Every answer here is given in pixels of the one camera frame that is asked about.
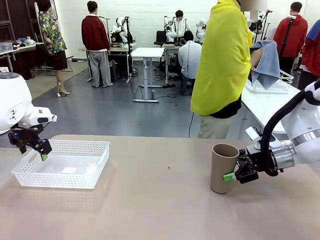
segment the floral shirt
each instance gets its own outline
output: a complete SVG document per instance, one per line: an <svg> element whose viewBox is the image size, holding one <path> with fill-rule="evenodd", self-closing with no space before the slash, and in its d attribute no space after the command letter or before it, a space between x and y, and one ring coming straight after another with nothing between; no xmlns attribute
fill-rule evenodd
<svg viewBox="0 0 320 240"><path fill-rule="evenodd" d="M59 51L67 49L66 43L59 31L58 24L50 17L48 11L39 13L39 23L42 34L47 33L47 37L52 41L52 45L44 41L44 45L50 55L55 55Z"/></svg>

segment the yellow cloth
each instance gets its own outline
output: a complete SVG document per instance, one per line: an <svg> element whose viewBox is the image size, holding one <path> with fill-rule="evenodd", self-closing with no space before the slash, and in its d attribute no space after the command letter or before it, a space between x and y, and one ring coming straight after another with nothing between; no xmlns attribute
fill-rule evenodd
<svg viewBox="0 0 320 240"><path fill-rule="evenodd" d="M191 111L206 116L239 99L251 69L249 35L237 1L218 0L205 31Z"/></svg>

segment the brown cup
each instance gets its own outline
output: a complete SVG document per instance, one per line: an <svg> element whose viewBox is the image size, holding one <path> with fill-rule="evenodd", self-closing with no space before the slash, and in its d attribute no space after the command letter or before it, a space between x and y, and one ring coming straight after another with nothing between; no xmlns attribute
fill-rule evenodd
<svg viewBox="0 0 320 240"><path fill-rule="evenodd" d="M211 189L217 194L226 194L232 181L224 181L224 175L233 173L239 157L239 150L227 144L217 144L212 148Z"/></svg>

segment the wire rack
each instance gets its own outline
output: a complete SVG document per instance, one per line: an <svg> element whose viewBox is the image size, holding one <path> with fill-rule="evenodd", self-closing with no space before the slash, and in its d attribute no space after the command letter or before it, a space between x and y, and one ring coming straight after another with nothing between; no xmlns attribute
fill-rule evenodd
<svg viewBox="0 0 320 240"><path fill-rule="evenodd" d="M294 77L280 70L280 78L269 89L265 89L258 79L252 84L249 80L245 87L253 93L287 94Z"/></svg>

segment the black bag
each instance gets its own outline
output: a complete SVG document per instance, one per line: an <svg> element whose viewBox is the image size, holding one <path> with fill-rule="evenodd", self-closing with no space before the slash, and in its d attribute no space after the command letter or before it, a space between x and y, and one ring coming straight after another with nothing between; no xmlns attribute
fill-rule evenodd
<svg viewBox="0 0 320 240"><path fill-rule="evenodd" d="M16 60L13 62L12 66L13 66L13 72L21 75L24 78L24 80L35 78L35 76L31 74L29 66L25 60L23 59Z"/></svg>

